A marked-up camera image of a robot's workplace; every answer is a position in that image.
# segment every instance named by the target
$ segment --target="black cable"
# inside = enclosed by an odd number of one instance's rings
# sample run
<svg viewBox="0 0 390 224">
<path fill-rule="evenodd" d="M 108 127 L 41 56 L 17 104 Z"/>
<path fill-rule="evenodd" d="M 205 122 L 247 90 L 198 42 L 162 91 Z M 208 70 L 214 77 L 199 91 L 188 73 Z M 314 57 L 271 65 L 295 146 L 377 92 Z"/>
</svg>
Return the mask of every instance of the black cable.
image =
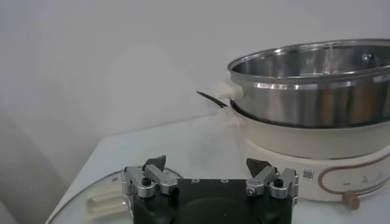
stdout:
<svg viewBox="0 0 390 224">
<path fill-rule="evenodd" d="M 227 107 L 226 104 L 224 104 L 222 101 L 208 95 L 208 94 L 205 94 L 203 92 L 200 92 L 200 91 L 196 91 L 196 93 L 198 93 L 199 95 L 201 95 L 202 97 L 206 98 L 206 99 L 209 99 L 211 101 L 213 101 L 215 104 L 217 104 L 218 106 L 220 106 L 221 108 L 224 108 L 224 107 Z"/>
</svg>

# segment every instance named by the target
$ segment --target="label sticker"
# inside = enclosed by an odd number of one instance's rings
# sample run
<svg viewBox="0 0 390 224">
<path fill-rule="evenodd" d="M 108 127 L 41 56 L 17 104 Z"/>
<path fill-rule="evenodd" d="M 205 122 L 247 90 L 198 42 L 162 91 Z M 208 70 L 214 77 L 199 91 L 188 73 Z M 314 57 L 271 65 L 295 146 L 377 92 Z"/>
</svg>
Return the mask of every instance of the label sticker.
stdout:
<svg viewBox="0 0 390 224">
<path fill-rule="evenodd" d="M 313 169 L 303 169 L 302 179 L 304 179 L 306 181 L 313 181 L 314 170 Z"/>
</svg>

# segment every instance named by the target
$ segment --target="screw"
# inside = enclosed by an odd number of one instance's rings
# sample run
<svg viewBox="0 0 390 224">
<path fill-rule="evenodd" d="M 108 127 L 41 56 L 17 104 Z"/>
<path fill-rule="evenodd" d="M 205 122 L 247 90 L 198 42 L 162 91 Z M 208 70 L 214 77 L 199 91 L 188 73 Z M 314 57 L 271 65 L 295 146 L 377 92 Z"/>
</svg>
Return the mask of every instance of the screw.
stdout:
<svg viewBox="0 0 390 224">
<path fill-rule="evenodd" d="M 372 54 L 363 54 L 361 56 L 361 58 L 364 60 L 364 61 L 368 61 L 372 58 Z"/>
<path fill-rule="evenodd" d="M 283 187 L 283 180 L 282 179 L 276 179 L 274 181 L 274 186 L 275 187 Z"/>
<path fill-rule="evenodd" d="M 247 188 L 245 189 L 245 191 L 246 191 L 246 194 L 247 194 L 248 196 L 254 196 L 254 195 L 255 195 L 255 189 L 254 189 L 254 188 L 247 187 Z"/>
<path fill-rule="evenodd" d="M 149 177 L 144 177 L 142 178 L 142 185 L 143 186 L 150 186 L 152 184 L 152 179 L 150 179 Z"/>
</svg>

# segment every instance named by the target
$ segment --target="pot rim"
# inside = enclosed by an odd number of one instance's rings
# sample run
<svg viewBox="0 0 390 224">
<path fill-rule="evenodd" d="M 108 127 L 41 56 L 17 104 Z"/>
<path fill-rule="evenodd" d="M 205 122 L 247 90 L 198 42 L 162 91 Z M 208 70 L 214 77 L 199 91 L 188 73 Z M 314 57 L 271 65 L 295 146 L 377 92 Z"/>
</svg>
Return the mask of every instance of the pot rim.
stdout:
<svg viewBox="0 0 390 224">
<path fill-rule="evenodd" d="M 271 77 L 271 76 L 262 76 L 262 75 L 252 75 L 252 74 L 243 74 L 233 71 L 233 68 L 240 63 L 245 61 L 252 60 L 254 58 L 263 57 L 265 55 L 272 54 L 284 54 L 289 51 L 297 50 L 297 49 L 318 49 L 323 47 L 340 47 L 340 46 L 389 46 L 390 47 L 390 39 L 346 39 L 346 40 L 331 40 L 331 41 L 322 41 L 322 42 L 313 42 L 313 43 L 304 43 L 304 44 L 293 44 L 278 48 L 266 49 L 263 51 L 254 52 L 251 54 L 247 54 L 245 56 L 239 57 L 231 61 L 227 65 L 228 71 L 232 76 L 245 79 L 252 82 L 259 83 L 315 83 L 315 82 L 323 82 L 323 81 L 345 81 L 345 80 L 355 80 L 361 79 L 365 77 L 375 77 L 376 82 L 381 82 L 382 80 L 390 79 L 390 65 L 370 68 L 370 69 L 362 69 L 358 71 L 350 71 L 343 72 L 337 74 L 327 74 L 327 75 L 316 75 L 316 76 L 289 76 L 289 77 Z"/>
</svg>

